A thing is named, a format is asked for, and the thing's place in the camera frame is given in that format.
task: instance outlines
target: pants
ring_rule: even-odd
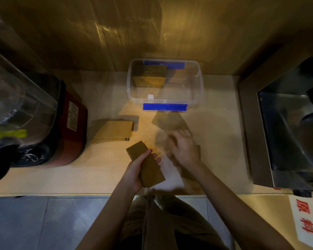
[[[139,196],[128,211],[120,241],[142,234],[142,249],[177,249],[175,232],[227,249],[194,208],[172,195]]]

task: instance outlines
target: plastic container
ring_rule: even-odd
[[[167,65],[166,81],[162,88],[136,87],[131,74],[135,65]],[[144,110],[185,111],[198,104],[204,93],[202,72],[196,61],[133,59],[127,74],[127,96]]]

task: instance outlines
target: stainless steel machine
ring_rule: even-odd
[[[254,184],[313,191],[313,32],[281,47],[239,84]]]

